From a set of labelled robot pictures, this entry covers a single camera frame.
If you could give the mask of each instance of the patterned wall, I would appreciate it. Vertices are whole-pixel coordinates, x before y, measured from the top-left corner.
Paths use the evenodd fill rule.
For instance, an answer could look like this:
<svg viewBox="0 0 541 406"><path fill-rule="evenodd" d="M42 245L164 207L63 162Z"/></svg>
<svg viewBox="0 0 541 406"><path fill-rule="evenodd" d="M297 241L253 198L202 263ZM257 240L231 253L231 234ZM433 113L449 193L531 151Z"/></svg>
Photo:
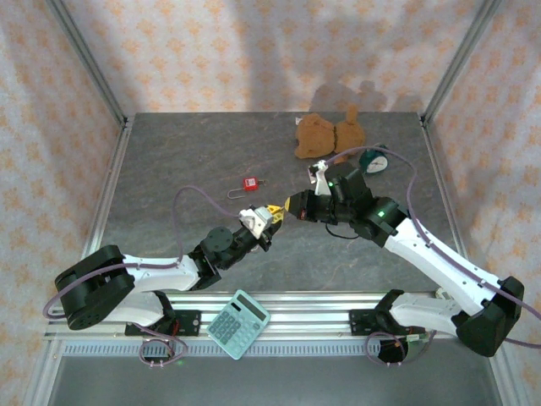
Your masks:
<svg viewBox="0 0 541 406"><path fill-rule="evenodd" d="M435 127L470 256L501 277L521 279L527 302L541 310L538 0L502 3ZM541 343L541 323L524 314L511 335ZM517 351L522 378L541 404L541 351Z"/></svg>
<svg viewBox="0 0 541 406"><path fill-rule="evenodd" d="M0 23L0 404L19 405L118 130L43 0L2 0Z"/></svg>
<svg viewBox="0 0 541 406"><path fill-rule="evenodd" d="M482 0L67 0L128 115L422 111Z"/></svg>

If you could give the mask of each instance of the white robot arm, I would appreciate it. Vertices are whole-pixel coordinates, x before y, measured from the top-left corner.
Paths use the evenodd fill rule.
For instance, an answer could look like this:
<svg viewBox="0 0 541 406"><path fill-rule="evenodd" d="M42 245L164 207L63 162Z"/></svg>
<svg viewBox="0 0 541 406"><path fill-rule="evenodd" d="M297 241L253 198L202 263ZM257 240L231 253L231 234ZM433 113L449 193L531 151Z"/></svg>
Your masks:
<svg viewBox="0 0 541 406"><path fill-rule="evenodd" d="M161 291L207 288L221 279L219 271L242 260L256 246L267 251L281 226L283 210L279 206L250 207L240 211L238 218L238 231L213 228L181 261L123 255L116 245L108 245L70 267L55 280L58 292L71 285L60 298L69 328L84 329L101 321L155 329L171 324L174 316L168 311L172 308ZM84 280L107 266L116 269Z"/></svg>
<svg viewBox="0 0 541 406"><path fill-rule="evenodd" d="M364 312L372 320L356 320L358 335L374 332L372 326L392 334L406 334L409 326L447 332L470 349L492 356L518 321L520 306L496 294L484 283L498 287L522 300L523 285L514 277L501 281L480 269L430 235L430 244L421 238L408 211L388 197L374 197L363 173L344 162L327 167L324 161L309 169L315 191L307 189L291 196L286 210L300 220L337 224L347 222L361 238L399 255L438 283L452 299L420 298L391 290L374 312ZM434 249L441 249L478 280L454 267Z"/></svg>

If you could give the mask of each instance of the light blue calculator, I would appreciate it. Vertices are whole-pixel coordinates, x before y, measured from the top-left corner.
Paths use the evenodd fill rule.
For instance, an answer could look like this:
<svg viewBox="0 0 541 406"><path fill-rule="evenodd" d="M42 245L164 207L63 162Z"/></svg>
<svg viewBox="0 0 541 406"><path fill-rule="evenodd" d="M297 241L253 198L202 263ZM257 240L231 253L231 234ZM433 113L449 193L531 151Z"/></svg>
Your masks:
<svg viewBox="0 0 541 406"><path fill-rule="evenodd" d="M207 332L233 359L240 359L270 319L271 314L261 304L239 289Z"/></svg>

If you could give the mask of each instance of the teddy bear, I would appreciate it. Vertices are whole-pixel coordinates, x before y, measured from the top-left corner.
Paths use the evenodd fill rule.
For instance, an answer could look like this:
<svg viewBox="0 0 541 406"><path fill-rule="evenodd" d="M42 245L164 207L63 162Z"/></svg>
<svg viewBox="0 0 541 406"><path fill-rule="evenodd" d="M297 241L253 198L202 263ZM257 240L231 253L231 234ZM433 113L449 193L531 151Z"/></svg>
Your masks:
<svg viewBox="0 0 541 406"><path fill-rule="evenodd" d="M297 158L318 158L335 149L334 126L315 112L303 117L295 136L298 140Z"/></svg>
<svg viewBox="0 0 541 406"><path fill-rule="evenodd" d="M298 158L318 158L331 152L340 153L354 146L364 145L366 137L357 122L357 107L351 105L346 111L346 121L334 126L313 112L304 116L298 124L298 147L295 156ZM342 156L336 163L346 161L348 156Z"/></svg>
<svg viewBox="0 0 541 406"><path fill-rule="evenodd" d="M336 145L335 153L339 154L355 146L362 146L366 141L364 130L357 122L357 107L350 105L346 110L346 121L341 121L335 127ZM335 163L345 162L348 155L341 156L335 160Z"/></svg>

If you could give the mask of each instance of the gray marble surface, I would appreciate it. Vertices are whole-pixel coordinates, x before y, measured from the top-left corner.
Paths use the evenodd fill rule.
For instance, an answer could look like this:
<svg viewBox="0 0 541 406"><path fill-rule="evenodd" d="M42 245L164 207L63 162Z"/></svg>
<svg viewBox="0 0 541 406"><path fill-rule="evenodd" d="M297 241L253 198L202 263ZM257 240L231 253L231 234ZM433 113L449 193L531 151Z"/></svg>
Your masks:
<svg viewBox="0 0 541 406"><path fill-rule="evenodd" d="M343 113L322 113L333 123ZM102 244L116 244L125 254L173 257L178 248L172 231L171 205L176 190L187 184L203 188L231 212L249 205L283 205L289 195L310 188L307 167L315 159L293 155L295 112L143 113L135 117L118 179ZM440 191L417 115L401 112L360 113L358 121L367 145L385 143L411 160L419 170L413 204L423 224L442 241L452 243ZM242 179L265 179L248 197L229 200L227 191L241 187ZM375 195L405 202L408 167L390 159L383 173L367 177ZM214 227L238 229L188 191L178 205L181 234L191 250ZM333 228L350 234L348 226ZM423 273L403 259L361 239L331 237L321 223L286 217L272 247L258 250L222 273L223 279L207 290L249 292L356 290L387 291L400 288L425 291L436 288Z"/></svg>

